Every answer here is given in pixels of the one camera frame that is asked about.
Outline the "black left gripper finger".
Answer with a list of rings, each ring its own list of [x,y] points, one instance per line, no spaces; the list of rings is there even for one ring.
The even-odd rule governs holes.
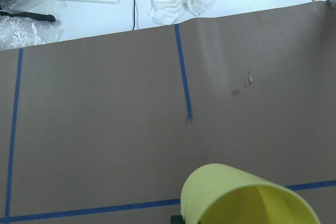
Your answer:
[[[184,219],[182,215],[171,216],[171,224],[184,224]]]

